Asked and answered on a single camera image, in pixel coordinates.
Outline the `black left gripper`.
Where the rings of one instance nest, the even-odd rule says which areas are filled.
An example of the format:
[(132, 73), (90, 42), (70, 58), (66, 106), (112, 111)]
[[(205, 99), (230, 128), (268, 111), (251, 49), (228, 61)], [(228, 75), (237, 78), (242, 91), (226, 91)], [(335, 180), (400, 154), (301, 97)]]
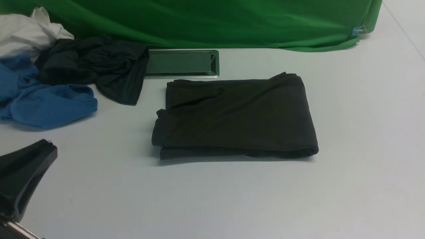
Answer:
[(2, 239), (37, 239), (20, 225), (27, 205), (52, 163), (58, 149), (41, 139), (32, 145), (0, 158), (0, 237)]

